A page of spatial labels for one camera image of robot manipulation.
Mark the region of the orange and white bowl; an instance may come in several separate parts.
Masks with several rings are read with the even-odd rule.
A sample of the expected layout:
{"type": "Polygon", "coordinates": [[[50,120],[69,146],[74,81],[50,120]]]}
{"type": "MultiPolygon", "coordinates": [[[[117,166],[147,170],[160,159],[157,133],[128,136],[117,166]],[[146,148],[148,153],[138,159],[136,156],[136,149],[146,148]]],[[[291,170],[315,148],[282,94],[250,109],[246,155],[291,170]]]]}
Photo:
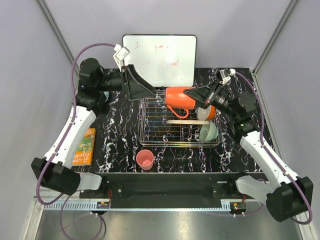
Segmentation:
{"type": "Polygon", "coordinates": [[[197,119],[200,121],[209,121],[212,120],[216,115],[216,108],[214,106],[209,106],[204,109],[199,107],[197,109],[197,119]]]}

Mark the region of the orange ceramic mug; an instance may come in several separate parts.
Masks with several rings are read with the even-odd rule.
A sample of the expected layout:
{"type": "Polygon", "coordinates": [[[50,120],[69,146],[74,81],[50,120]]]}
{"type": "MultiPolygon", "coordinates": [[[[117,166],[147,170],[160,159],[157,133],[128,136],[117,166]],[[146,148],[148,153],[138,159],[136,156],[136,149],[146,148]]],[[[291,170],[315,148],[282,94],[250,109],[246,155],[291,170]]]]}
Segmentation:
{"type": "Polygon", "coordinates": [[[196,106],[196,101],[184,93],[184,90],[190,89],[194,89],[194,87],[174,86],[165,89],[165,105],[180,119],[186,119],[189,115],[189,110],[193,110],[196,106]],[[178,115],[173,108],[183,109],[186,114],[184,116],[178,115]]]}

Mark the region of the green ceramic bowl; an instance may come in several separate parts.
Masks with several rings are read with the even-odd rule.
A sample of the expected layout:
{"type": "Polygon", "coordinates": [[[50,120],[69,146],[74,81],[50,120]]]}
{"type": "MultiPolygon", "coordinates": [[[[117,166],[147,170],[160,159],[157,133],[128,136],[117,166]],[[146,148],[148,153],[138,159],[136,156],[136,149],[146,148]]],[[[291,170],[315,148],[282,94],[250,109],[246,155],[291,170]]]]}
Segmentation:
{"type": "Polygon", "coordinates": [[[219,134],[218,128],[213,121],[209,121],[208,124],[202,125],[199,132],[200,142],[210,142],[217,138],[219,134]]]}

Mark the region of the pink and cream plate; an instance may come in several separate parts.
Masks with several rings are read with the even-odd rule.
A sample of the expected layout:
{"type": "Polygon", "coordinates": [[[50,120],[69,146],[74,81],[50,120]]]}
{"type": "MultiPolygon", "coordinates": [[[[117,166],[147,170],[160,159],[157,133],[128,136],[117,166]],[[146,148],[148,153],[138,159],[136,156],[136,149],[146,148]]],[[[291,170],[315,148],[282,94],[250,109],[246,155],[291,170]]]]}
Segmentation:
{"type": "Polygon", "coordinates": [[[168,120],[166,122],[168,125],[208,125],[210,124],[210,121],[207,120],[168,120]]]}

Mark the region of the pink plastic cup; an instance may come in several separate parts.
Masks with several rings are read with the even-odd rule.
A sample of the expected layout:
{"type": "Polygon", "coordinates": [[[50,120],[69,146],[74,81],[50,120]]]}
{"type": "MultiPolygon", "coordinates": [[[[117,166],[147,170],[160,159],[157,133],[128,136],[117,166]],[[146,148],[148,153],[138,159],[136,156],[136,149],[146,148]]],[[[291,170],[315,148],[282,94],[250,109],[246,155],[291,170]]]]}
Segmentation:
{"type": "Polygon", "coordinates": [[[150,170],[154,164],[154,155],[148,149],[142,149],[136,155],[136,162],[143,170],[150,170]]]}

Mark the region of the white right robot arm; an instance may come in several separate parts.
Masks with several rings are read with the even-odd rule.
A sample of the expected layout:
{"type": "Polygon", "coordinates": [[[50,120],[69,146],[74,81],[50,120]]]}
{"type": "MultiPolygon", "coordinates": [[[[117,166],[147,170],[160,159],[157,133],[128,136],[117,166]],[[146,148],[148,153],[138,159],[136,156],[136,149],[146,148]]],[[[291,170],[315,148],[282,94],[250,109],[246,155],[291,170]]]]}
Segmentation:
{"type": "Polygon", "coordinates": [[[195,100],[197,107],[206,109],[214,106],[231,118],[229,129],[234,141],[250,154],[268,180],[268,183],[263,183],[245,173],[227,185],[228,195],[235,199],[243,194],[252,197],[265,205],[278,222],[308,212],[305,224],[309,224],[313,219],[313,182],[291,170],[264,140],[263,127],[257,127],[252,119],[259,104],[257,94],[242,92],[238,97],[229,99],[222,87],[216,82],[186,89],[184,93],[195,100]]]}

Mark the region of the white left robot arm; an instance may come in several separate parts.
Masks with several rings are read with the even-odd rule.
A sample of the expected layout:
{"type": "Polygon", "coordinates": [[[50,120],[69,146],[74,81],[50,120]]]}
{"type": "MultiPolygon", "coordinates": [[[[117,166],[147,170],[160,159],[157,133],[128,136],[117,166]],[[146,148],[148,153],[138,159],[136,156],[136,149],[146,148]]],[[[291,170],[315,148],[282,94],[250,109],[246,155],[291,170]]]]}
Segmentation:
{"type": "Polygon", "coordinates": [[[76,106],[57,140],[43,158],[34,158],[31,168],[38,180],[36,193],[40,187],[65,195],[77,191],[90,190],[97,198],[108,193],[103,178],[95,173],[80,173],[72,170],[76,150],[87,129],[99,116],[106,102],[106,92],[121,91],[128,100],[153,97],[156,89],[144,80],[129,64],[108,73],[97,59],[87,58],[80,64],[79,87],[75,96],[76,106]]]}

